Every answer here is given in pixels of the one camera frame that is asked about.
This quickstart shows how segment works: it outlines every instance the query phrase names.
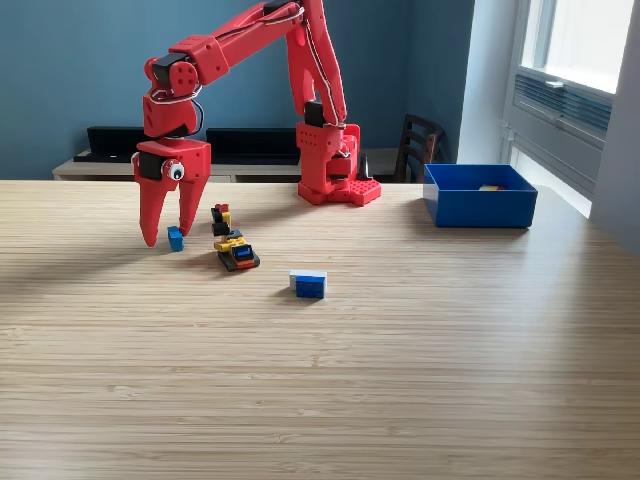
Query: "window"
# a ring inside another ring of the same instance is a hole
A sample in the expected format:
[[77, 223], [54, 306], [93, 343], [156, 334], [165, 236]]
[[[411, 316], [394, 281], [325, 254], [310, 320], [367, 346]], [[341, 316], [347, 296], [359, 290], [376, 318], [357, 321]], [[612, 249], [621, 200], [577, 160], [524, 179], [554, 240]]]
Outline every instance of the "window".
[[517, 147], [590, 199], [634, 0], [519, 1], [503, 161]]
[[522, 65], [615, 93], [632, 9], [633, 0], [532, 0]]

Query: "blue box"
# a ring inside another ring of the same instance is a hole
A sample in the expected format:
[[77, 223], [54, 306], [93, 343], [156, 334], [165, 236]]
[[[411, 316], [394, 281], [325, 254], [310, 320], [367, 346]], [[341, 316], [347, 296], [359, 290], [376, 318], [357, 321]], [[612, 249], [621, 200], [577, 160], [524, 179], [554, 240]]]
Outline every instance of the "blue box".
[[[480, 191], [483, 185], [506, 190]], [[537, 198], [510, 165], [425, 165], [424, 201], [438, 227], [529, 228]]]

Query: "wire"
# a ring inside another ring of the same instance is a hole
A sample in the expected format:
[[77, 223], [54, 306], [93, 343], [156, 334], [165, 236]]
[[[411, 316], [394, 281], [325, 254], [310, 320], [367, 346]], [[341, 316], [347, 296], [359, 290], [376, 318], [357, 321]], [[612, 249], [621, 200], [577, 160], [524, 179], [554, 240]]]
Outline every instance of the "wire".
[[154, 95], [157, 95], [159, 93], [164, 93], [166, 95], [166, 91], [165, 90], [158, 90], [156, 92], [150, 93], [149, 94], [149, 98], [151, 99], [151, 101], [157, 105], [173, 105], [175, 103], [182, 103], [182, 102], [188, 102], [189, 100], [193, 100], [194, 98], [196, 98], [198, 96], [198, 94], [202, 91], [202, 85], [198, 85], [196, 87], [196, 89], [193, 91], [193, 93], [186, 95], [184, 97], [175, 97], [175, 98], [170, 98], [168, 100], [159, 100], [154, 98]]
[[238, 33], [242, 33], [245, 30], [250, 29], [251, 27], [255, 26], [258, 23], [264, 23], [265, 25], [277, 25], [278, 23], [284, 23], [284, 22], [289, 22], [291, 20], [295, 20], [296, 18], [301, 17], [302, 15], [304, 15], [304, 7], [298, 8], [298, 11], [296, 13], [287, 15], [286, 17], [277, 17], [277, 18], [272, 18], [270, 20], [261, 18], [254, 22], [251, 22], [249, 25], [244, 25], [242, 27], [234, 28], [233, 30], [229, 30], [224, 33], [221, 33], [216, 37], [216, 40], [222, 40], [232, 35], [237, 35]]
[[264, 23], [265, 25], [276, 25], [278, 23], [284, 23], [290, 20], [295, 20], [296, 18], [301, 17], [302, 15], [304, 15], [304, 7], [298, 8], [298, 11], [296, 13], [289, 15], [288, 17], [273, 18], [271, 20], [265, 20], [264, 18], [261, 18], [258, 21]]
[[327, 88], [327, 92], [329, 93], [329, 103], [331, 103], [331, 110], [333, 110], [333, 115], [336, 117], [337, 124], [329, 123], [329, 125], [333, 127], [344, 128], [344, 124], [340, 123], [340, 117], [338, 116], [338, 111], [336, 109], [336, 104], [333, 100], [333, 94], [331, 92], [331, 84], [329, 83], [329, 79], [327, 78], [327, 74], [324, 72], [324, 68], [322, 67], [322, 62], [320, 62], [320, 56], [318, 55], [318, 51], [316, 50], [316, 46], [313, 43], [313, 37], [311, 36], [311, 26], [309, 22], [306, 22], [307, 33], [307, 41], [309, 42], [309, 47], [311, 48], [311, 53], [313, 56], [313, 60], [316, 63], [316, 67], [318, 68], [318, 72], [320, 73], [320, 77], [322, 78], [322, 82], [324, 86]]
[[192, 135], [197, 135], [198, 133], [200, 133], [200, 130], [202, 130], [202, 127], [204, 125], [204, 108], [202, 108], [202, 105], [200, 105], [198, 102], [196, 102], [195, 100], [191, 99], [191, 101], [193, 102], [193, 104], [198, 108], [198, 110], [200, 111], [200, 125], [198, 125], [198, 129], [193, 132], [190, 133], [189, 136]]

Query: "chair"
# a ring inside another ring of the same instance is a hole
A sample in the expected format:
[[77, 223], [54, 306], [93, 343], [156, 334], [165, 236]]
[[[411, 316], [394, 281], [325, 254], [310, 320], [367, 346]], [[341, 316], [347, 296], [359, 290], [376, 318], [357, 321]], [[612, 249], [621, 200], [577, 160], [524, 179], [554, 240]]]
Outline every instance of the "chair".
[[444, 130], [439, 125], [415, 115], [406, 115], [393, 175], [394, 181], [406, 183], [407, 166], [409, 166], [411, 183], [422, 183], [425, 164], [447, 161], [445, 140]]

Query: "robotic arm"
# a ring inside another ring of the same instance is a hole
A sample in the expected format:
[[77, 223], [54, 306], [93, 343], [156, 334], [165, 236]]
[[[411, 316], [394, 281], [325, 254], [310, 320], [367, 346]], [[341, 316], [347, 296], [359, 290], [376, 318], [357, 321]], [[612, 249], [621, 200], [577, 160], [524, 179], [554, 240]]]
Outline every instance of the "robotic arm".
[[144, 130], [155, 140], [139, 144], [132, 162], [147, 245], [155, 245], [165, 196], [178, 186], [184, 236], [193, 224], [210, 174], [211, 146], [183, 137], [202, 128], [204, 113], [195, 100], [202, 87], [285, 35], [294, 103], [305, 118], [296, 130], [299, 194], [313, 204], [364, 205], [380, 196], [375, 180], [366, 174], [356, 178], [360, 131], [343, 123], [347, 109], [322, 0], [276, 0], [256, 5], [210, 35], [187, 37], [167, 56], [146, 62], [151, 89], [143, 98]]

